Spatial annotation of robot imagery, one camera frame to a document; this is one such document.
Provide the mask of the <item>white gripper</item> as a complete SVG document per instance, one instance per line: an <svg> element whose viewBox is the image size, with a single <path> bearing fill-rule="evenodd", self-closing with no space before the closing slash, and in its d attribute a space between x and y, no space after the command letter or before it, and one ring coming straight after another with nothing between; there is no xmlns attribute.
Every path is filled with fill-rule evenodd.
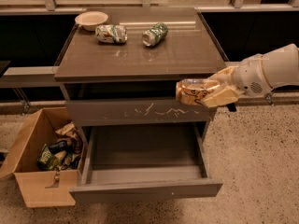
<svg viewBox="0 0 299 224"><path fill-rule="evenodd" d="M268 84L263 75L262 55L256 54L240 62L236 67L228 66L210 77L219 82L231 82L248 96L268 93ZM206 94L201 104L206 107L228 105L238 100L239 94L230 86L218 85L204 87Z"/></svg>

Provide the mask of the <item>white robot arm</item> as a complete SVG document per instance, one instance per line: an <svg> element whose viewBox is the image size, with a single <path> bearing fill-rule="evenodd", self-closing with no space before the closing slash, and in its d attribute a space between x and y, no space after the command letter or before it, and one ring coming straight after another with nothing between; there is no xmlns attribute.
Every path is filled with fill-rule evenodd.
<svg viewBox="0 0 299 224"><path fill-rule="evenodd" d="M207 107L236 102L244 94L261 96L275 88L299 85L298 48L294 44L256 54L210 77L220 86L201 100Z"/></svg>

